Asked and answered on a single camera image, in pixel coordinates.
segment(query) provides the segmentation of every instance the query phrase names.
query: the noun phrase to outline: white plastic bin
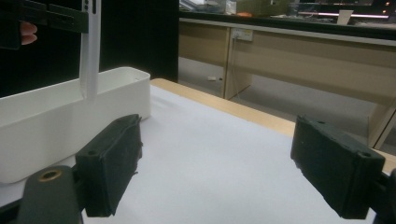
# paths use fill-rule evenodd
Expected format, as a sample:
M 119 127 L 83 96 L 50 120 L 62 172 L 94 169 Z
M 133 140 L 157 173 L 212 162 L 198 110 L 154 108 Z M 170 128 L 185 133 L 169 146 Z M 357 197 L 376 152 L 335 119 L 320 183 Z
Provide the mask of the white plastic bin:
M 149 74 L 122 67 L 99 74 L 94 101 L 78 79 L 0 99 L 0 182 L 19 181 L 84 147 L 114 119 L 150 114 Z

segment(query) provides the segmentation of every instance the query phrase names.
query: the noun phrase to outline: white paper sheet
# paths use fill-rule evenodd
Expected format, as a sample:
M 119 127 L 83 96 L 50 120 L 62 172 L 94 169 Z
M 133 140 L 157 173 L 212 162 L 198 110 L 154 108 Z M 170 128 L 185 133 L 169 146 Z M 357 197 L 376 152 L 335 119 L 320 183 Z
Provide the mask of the white paper sheet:
M 290 137 L 156 87 L 151 95 L 139 174 L 114 217 L 84 223 L 373 222 L 373 211 L 337 216 L 290 159 Z M 0 186 L 0 202 L 18 188 Z

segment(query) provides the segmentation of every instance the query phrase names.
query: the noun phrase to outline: black wall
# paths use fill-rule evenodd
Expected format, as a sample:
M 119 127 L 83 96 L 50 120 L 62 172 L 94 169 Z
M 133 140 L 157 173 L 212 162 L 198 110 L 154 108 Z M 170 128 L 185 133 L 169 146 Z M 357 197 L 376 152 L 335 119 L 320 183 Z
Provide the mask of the black wall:
M 80 9 L 80 0 L 36 0 Z M 78 77 L 80 34 L 38 27 L 38 40 L 0 49 L 0 97 Z M 178 1 L 102 0 L 100 71 L 132 66 L 177 81 Z

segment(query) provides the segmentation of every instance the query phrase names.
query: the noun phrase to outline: screw hole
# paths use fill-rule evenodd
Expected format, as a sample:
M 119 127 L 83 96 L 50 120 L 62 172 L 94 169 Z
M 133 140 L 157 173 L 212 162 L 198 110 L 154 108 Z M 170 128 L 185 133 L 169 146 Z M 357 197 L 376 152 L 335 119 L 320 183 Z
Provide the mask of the screw hole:
M 38 180 L 39 180 L 40 182 L 51 181 L 51 180 L 56 179 L 56 178 L 58 178 L 59 176 L 61 176 L 61 174 L 62 174 L 62 171 L 60 171 L 60 170 L 50 170 L 50 171 L 47 171 L 46 173 L 42 174 L 42 175 L 38 178 Z
M 363 157 L 371 157 L 371 154 L 368 152 L 358 152 L 359 155 L 363 156 Z

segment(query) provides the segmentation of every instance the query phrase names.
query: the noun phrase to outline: floor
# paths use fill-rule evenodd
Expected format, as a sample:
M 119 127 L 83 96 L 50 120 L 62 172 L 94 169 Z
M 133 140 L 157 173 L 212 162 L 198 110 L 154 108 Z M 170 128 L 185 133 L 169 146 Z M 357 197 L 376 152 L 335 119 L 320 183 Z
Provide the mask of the floor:
M 222 67 L 179 58 L 178 75 L 180 84 L 220 96 Z M 252 84 L 231 100 L 292 121 L 297 115 L 326 121 L 364 144 L 368 116 L 375 107 L 370 102 L 259 76 L 253 76 Z M 396 155 L 396 126 L 380 149 Z

